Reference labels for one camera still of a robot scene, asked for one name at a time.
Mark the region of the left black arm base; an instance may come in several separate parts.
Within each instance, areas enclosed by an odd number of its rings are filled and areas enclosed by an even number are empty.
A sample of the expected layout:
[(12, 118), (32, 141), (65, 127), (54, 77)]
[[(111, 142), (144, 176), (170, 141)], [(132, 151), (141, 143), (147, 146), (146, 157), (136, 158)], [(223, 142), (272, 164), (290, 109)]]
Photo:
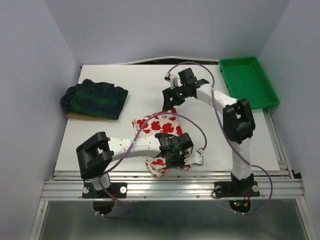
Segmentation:
[[(127, 185), (124, 183), (116, 183), (115, 187), (112, 186), (110, 182), (110, 177), (108, 174), (105, 174), (101, 177), (95, 177), (88, 180), (83, 180), (83, 189), (82, 197), (87, 199), (109, 199), (109, 201), (93, 201), (92, 208), (96, 216), (102, 218), (121, 218), (132, 212), (131, 207), (125, 203), (123, 200), (120, 200), (119, 197), (125, 197), (126, 193), (121, 192), (121, 188), (127, 188)], [(126, 211), (114, 215), (112, 210), (115, 208), (116, 204), (125, 207)]]

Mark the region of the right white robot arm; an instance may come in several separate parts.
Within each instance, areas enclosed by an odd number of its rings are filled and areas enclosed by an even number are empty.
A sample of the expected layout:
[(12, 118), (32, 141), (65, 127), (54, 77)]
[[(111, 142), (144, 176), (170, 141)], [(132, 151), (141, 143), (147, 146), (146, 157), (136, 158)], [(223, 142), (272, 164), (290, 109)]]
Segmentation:
[(250, 143), (256, 128), (250, 103), (230, 97), (214, 89), (214, 84), (197, 79), (191, 68), (177, 76), (167, 72), (164, 79), (170, 86), (163, 90), (163, 110), (180, 106), (193, 97), (213, 107), (222, 134), (232, 149), (230, 181), (215, 182), (213, 198), (241, 197), (252, 190), (254, 175), (250, 163)]

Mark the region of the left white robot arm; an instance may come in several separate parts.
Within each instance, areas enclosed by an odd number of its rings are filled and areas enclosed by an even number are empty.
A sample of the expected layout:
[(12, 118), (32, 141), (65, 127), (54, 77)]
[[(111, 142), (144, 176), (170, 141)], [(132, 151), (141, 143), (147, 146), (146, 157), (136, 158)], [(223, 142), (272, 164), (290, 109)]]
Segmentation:
[(157, 133), (137, 139), (107, 137), (98, 132), (76, 148), (80, 177), (93, 184), (100, 197), (111, 193), (110, 178), (103, 176), (108, 165), (135, 157), (163, 158), (167, 168), (202, 163), (202, 157), (192, 152), (194, 144), (188, 133), (175, 136)]

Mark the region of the red poppy floral skirt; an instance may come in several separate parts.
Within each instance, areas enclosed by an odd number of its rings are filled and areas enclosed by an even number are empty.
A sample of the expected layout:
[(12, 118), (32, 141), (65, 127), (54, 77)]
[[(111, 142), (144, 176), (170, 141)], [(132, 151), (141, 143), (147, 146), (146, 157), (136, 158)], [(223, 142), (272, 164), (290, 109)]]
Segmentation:
[[(176, 112), (176, 109), (173, 108), (172, 110), (161, 111), (158, 113), (175, 113), (176, 114), (177, 112)], [(149, 117), (151, 117), (151, 115), (135, 118), (131, 121), (135, 135), (138, 133), (138, 130), (141, 128), (141, 126), (146, 122), (146, 120)], [(157, 133), (165, 133), (165, 134), (180, 136), (182, 135), (183, 131), (181, 128), (181, 124), (175, 115), (160, 115), (149, 120), (145, 124), (145, 126), (143, 127), (143, 130), (139, 134), (139, 137), (140, 138), (149, 137)], [(169, 170), (166, 166), (166, 161), (164, 158), (143, 157), (143, 159), (144, 159), (144, 164), (146, 165), (148, 170), (156, 178), (161, 177), (163, 174), (165, 174)], [(182, 171), (188, 171), (190, 170), (190, 168), (191, 168), (190, 165), (176, 167), (176, 169), (179, 169)]]

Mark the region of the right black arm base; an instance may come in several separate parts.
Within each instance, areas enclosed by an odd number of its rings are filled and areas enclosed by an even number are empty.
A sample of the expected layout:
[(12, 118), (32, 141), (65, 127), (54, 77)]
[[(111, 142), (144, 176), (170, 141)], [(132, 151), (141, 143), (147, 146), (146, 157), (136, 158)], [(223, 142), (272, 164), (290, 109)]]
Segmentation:
[(251, 198), (259, 196), (260, 189), (253, 173), (241, 180), (231, 174), (231, 181), (216, 181), (211, 192), (214, 199), (232, 198), (229, 201), (231, 209), (241, 214), (247, 214), (251, 209)]

